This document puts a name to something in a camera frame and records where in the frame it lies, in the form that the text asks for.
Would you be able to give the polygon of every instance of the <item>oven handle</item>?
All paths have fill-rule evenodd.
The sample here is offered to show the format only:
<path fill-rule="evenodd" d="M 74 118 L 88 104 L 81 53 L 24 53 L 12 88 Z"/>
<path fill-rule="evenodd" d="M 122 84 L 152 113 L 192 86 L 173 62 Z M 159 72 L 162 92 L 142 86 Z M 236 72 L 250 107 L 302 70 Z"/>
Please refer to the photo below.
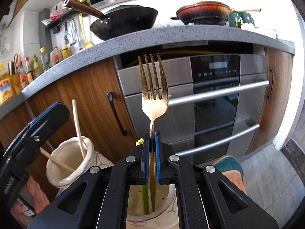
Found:
<path fill-rule="evenodd" d="M 240 85 L 240 86 L 235 86 L 235 87 L 231 87 L 231 88 L 203 92 L 203 93 L 194 94 L 194 95 L 186 95 L 183 97 L 170 99 L 168 101 L 168 107 L 174 107 L 174 106 L 183 105 L 183 104 L 187 104 L 187 103 L 193 103 L 193 102 L 212 100 L 215 98 L 236 94 L 236 93 L 251 90 L 251 89 L 258 89 L 258 88 L 266 87 L 266 86 L 269 86 L 268 80 Z"/>
<path fill-rule="evenodd" d="M 232 135 L 230 137 L 221 139 L 219 141 L 216 141 L 216 142 L 213 142 L 213 143 L 210 143 L 210 144 L 207 144 L 207 145 L 199 146 L 199 147 L 196 147 L 196 148 L 193 148 L 193 149 L 189 149 L 189 150 L 185 150 L 185 151 L 179 151 L 179 152 L 175 153 L 175 155 L 188 156 L 188 155 L 194 155 L 194 154 L 197 154 L 199 152 L 206 151 L 206 150 L 210 150 L 210 149 L 215 148 L 217 146 L 229 143 L 230 141 L 232 141 L 234 139 L 237 139 L 237 138 L 239 138 L 239 137 L 241 137 L 241 136 L 243 136 L 243 135 L 245 135 L 249 132 L 255 131 L 259 128 L 260 128 L 260 124 L 256 124 L 256 125 L 248 128 L 247 130 L 241 131 L 241 132 L 239 132 L 235 135 Z"/>

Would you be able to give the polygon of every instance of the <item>bottle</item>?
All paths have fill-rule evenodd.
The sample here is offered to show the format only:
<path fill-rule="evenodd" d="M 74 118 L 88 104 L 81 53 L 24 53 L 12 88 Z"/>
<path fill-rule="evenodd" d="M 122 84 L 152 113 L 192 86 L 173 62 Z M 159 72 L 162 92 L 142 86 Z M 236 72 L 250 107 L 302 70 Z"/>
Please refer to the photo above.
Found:
<path fill-rule="evenodd" d="M 22 89 L 24 89 L 28 84 L 28 80 L 27 80 L 27 76 L 26 73 L 24 71 L 23 65 L 22 65 L 22 61 L 20 61 L 19 63 L 19 71 L 20 71 L 20 83 L 21 83 L 21 87 Z"/>
<path fill-rule="evenodd" d="M 63 59 L 67 59 L 68 57 L 71 56 L 71 53 L 70 53 L 70 51 L 69 51 L 67 45 L 64 45 L 64 46 L 61 48 L 61 51 L 62 51 Z"/>
<path fill-rule="evenodd" d="M 37 78 L 40 76 L 40 74 L 42 73 L 40 64 L 38 62 L 38 59 L 36 57 L 36 54 L 33 54 L 33 74 L 34 74 L 34 78 Z"/>
<path fill-rule="evenodd" d="M 240 28 L 241 25 L 244 24 L 244 22 L 242 21 L 242 18 L 240 17 L 238 12 L 236 12 L 235 23 L 236 23 L 236 27 L 238 27 L 238 28 Z"/>
<path fill-rule="evenodd" d="M 15 95 L 10 74 L 5 72 L 3 63 L 0 63 L 0 104 Z"/>
<path fill-rule="evenodd" d="M 58 55 L 59 61 L 63 60 L 63 55 L 58 47 L 54 47 L 54 50 L 50 53 L 50 67 L 55 65 L 55 56 Z"/>
<path fill-rule="evenodd" d="M 60 61 L 59 61 L 59 56 L 58 55 L 56 55 L 55 56 L 55 64 L 58 64 Z"/>
<path fill-rule="evenodd" d="M 25 57 L 25 70 L 28 83 L 31 83 L 34 78 L 33 67 L 30 65 L 29 57 Z"/>
<path fill-rule="evenodd" d="M 48 54 L 45 52 L 45 48 L 40 48 L 40 59 L 42 63 L 42 72 L 46 72 L 49 69 L 49 61 L 48 61 Z"/>

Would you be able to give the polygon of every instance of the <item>digital display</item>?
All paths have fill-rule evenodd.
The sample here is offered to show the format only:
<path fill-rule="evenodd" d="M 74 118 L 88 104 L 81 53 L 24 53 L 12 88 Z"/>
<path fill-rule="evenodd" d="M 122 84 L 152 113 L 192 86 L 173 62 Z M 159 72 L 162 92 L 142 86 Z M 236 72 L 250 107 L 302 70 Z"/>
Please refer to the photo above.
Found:
<path fill-rule="evenodd" d="M 209 63 L 210 69 L 220 69 L 220 68 L 227 68 L 228 64 L 227 62 L 213 62 Z"/>

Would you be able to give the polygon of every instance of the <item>fork tine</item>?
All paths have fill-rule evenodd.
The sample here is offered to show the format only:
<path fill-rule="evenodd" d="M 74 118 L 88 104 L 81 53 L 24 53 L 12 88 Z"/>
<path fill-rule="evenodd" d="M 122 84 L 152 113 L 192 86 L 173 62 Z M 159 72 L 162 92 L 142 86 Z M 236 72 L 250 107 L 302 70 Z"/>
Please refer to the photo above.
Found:
<path fill-rule="evenodd" d="M 152 61 L 152 69 L 153 69 L 153 74 L 155 76 L 155 83 L 156 83 L 156 99 L 160 99 L 160 92 L 159 92 L 159 81 L 158 81 L 158 76 L 157 76 L 157 70 L 155 66 L 155 61 L 153 59 L 153 55 L 150 54 L 150 59 Z"/>
<path fill-rule="evenodd" d="M 158 62 L 159 62 L 159 69 L 160 69 L 160 77 L 161 77 L 161 91 L 162 91 L 162 99 L 168 100 L 168 90 L 167 90 L 167 83 L 165 78 L 165 73 L 163 69 L 163 64 L 161 61 L 160 54 L 157 54 Z"/>
<path fill-rule="evenodd" d="M 148 90 L 147 90 L 147 82 L 146 82 L 146 76 L 142 65 L 142 60 L 140 56 L 138 56 L 139 65 L 140 65 L 140 73 L 141 73 L 141 83 L 142 83 L 142 95 L 143 98 L 148 99 Z"/>
<path fill-rule="evenodd" d="M 149 86 L 150 86 L 150 99 L 154 99 L 153 95 L 153 82 L 152 82 L 152 75 L 150 73 L 149 63 L 146 54 L 144 55 L 146 66 L 147 66 L 147 72 L 148 72 L 148 78 L 149 78 Z"/>

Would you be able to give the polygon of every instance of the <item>yellow package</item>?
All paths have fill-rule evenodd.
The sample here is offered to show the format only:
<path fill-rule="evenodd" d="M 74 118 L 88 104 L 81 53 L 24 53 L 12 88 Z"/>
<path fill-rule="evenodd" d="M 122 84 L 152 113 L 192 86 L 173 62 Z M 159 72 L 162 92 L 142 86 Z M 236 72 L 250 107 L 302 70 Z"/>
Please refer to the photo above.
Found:
<path fill-rule="evenodd" d="M 4 69 L 3 63 L 0 63 L 0 72 Z M 14 96 L 14 89 L 12 86 L 11 77 L 8 73 L 0 76 L 0 104 Z"/>

